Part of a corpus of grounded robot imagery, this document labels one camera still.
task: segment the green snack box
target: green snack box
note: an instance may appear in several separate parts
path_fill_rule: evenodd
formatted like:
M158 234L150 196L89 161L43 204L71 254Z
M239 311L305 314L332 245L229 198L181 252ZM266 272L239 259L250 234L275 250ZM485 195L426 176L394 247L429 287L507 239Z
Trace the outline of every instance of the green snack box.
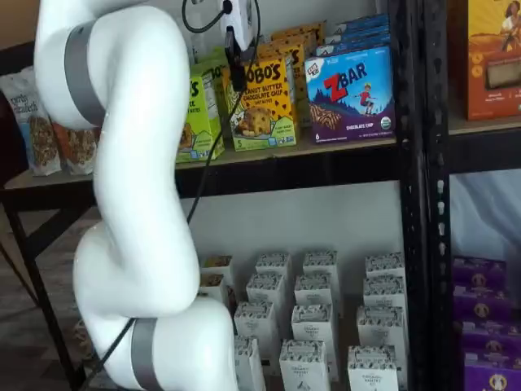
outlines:
M192 69L190 78L190 106L177 152L177 163L207 160L217 136L221 132L221 119L213 89L211 71ZM222 138L213 151L212 159L224 151Z

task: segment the snack bag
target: snack bag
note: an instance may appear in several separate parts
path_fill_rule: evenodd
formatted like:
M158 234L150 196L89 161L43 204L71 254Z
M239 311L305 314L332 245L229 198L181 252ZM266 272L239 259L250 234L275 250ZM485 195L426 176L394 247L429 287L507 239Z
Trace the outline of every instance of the snack bag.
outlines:
M0 90L15 114L33 174L46 176L60 171L58 143L36 90L33 67L0 77Z

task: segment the gray metal band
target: gray metal band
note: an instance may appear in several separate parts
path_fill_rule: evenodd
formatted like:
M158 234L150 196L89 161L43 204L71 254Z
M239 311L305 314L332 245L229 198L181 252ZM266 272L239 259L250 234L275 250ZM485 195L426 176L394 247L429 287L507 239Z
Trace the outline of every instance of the gray metal band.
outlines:
M65 46L65 77L72 101L80 114L92 125L101 126L105 109L99 102L89 74L89 40L96 20L74 28Z
M132 332L130 355L139 385L147 391L163 391L155 377L153 362L154 331L157 319L138 319Z

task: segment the purple box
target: purple box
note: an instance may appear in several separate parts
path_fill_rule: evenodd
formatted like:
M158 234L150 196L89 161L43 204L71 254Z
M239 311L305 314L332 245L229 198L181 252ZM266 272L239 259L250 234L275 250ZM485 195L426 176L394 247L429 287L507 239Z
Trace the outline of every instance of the purple box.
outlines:
M521 323L463 320L462 348L521 355Z
M510 321L512 302L507 291L454 286L455 319Z
M474 257L454 257L453 281L460 285L506 288L506 262Z
M391 51L387 46L305 61L317 143L392 137Z
M465 391L518 391L521 356L466 350Z

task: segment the white wall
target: white wall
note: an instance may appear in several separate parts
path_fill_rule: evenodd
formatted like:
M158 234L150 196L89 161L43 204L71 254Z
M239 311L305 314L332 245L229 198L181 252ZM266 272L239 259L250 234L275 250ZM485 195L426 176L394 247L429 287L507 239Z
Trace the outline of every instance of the white wall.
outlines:
M259 253L288 251L301 266L305 250L331 248L345 293L361 294L364 257L403 250L397 182L208 197L190 228L200 260L233 255L243 284Z

